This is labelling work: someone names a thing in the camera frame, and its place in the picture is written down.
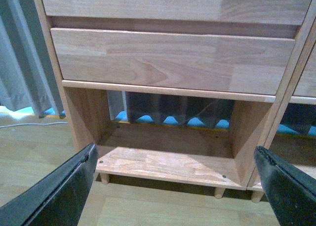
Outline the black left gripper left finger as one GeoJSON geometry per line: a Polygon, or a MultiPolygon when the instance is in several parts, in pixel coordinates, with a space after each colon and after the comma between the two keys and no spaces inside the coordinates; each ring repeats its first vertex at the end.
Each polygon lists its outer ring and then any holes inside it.
{"type": "Polygon", "coordinates": [[[76,226],[98,160],[94,143],[0,208],[2,226],[76,226]]]}

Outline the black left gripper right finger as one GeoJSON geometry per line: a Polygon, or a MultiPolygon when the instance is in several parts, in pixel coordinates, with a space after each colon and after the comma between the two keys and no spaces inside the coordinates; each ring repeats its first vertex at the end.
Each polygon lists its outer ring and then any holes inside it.
{"type": "Polygon", "coordinates": [[[279,224],[314,226],[316,180],[262,146],[255,148],[254,162],[279,224]]]}

